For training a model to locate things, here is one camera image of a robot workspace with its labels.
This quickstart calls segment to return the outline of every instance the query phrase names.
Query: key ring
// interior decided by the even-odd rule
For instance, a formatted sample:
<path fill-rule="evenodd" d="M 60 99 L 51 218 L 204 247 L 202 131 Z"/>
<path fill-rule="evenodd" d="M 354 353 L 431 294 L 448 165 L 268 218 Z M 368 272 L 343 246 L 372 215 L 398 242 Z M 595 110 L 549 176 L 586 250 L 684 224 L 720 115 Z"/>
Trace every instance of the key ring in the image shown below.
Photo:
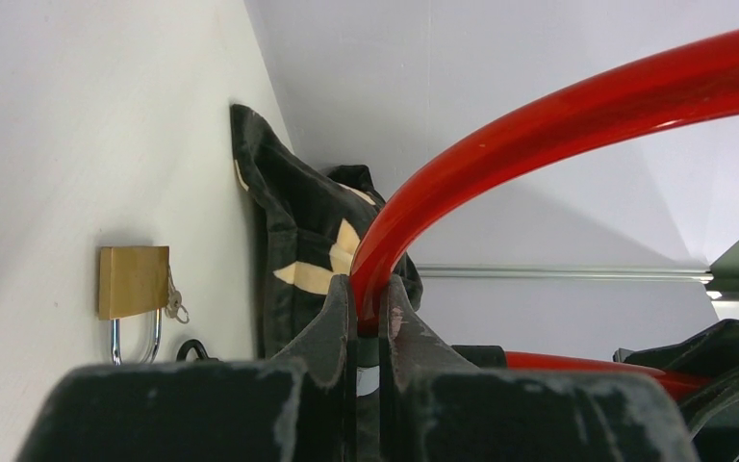
<path fill-rule="evenodd" d="M 188 324 L 191 321 L 189 310 L 183 305 L 183 295 L 174 286 L 174 279 L 171 277 L 171 266 L 168 266 L 168 304 L 164 307 L 166 316 L 181 324 Z"/>

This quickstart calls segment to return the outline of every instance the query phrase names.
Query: black cloth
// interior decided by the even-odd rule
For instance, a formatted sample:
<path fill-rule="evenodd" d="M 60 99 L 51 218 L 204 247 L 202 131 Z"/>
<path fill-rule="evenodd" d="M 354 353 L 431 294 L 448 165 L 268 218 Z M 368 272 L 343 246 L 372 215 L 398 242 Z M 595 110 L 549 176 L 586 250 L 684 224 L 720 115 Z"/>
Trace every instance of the black cloth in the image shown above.
<path fill-rule="evenodd" d="M 291 154 L 246 106 L 231 107 L 231 132 L 240 183 L 267 219 L 266 277 L 257 314 L 260 350 L 270 357 L 316 316 L 332 275 L 348 273 L 355 247 L 384 199 L 367 166 L 336 167 L 323 175 Z M 417 309 L 423 285 L 408 256 L 395 273 Z"/>

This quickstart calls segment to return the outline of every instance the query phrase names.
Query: padlock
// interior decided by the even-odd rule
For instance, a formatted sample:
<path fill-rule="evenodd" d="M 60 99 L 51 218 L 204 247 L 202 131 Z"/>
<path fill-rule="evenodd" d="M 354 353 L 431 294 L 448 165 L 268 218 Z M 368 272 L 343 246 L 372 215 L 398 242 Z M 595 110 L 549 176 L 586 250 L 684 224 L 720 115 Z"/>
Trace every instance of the padlock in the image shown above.
<path fill-rule="evenodd" d="M 133 246 L 100 249 L 97 317 L 110 322 L 111 355 L 120 356 L 120 319 L 153 311 L 152 340 L 144 362 L 152 362 L 163 330 L 161 309 L 168 304 L 168 247 Z"/>

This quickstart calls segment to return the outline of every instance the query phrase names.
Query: red tube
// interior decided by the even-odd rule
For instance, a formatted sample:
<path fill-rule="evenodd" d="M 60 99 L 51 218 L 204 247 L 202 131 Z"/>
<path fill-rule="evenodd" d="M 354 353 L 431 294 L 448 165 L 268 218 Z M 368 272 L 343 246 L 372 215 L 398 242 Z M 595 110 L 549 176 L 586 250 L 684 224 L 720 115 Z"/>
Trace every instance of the red tube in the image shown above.
<path fill-rule="evenodd" d="M 678 401 L 710 382 L 709 378 L 697 377 L 680 372 L 660 371 L 654 368 L 634 366 L 632 364 L 609 363 L 590 359 L 567 358 L 548 354 L 505 352 L 505 363 L 508 369 L 524 369 L 534 371 L 591 371 L 591 372 L 635 372 L 654 378 Z"/>
<path fill-rule="evenodd" d="M 626 64 L 504 115 L 421 168 L 361 241 L 350 274 L 363 336 L 403 252 L 467 200 L 573 155 L 739 114 L 739 31 Z"/>

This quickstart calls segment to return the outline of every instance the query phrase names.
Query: metal rod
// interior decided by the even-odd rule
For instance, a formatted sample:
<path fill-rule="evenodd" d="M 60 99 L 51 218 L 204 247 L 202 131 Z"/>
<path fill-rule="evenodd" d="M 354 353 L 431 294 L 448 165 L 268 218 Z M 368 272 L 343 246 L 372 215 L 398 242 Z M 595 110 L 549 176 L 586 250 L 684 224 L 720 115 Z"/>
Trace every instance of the metal rod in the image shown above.
<path fill-rule="evenodd" d="M 163 337 L 163 309 L 154 311 L 154 321 L 152 324 L 152 335 L 148 344 L 148 349 L 143 356 L 143 363 L 153 363 L 157 357 L 157 351 L 160 350 L 160 341 Z M 109 320 L 109 347 L 112 355 L 112 363 L 116 366 L 123 364 L 123 358 L 120 355 L 120 319 Z"/>
<path fill-rule="evenodd" d="M 618 269 L 500 267 L 481 265 L 418 265 L 424 278 L 575 279 L 591 281 L 696 281 L 707 284 L 712 273 L 700 269 Z"/>

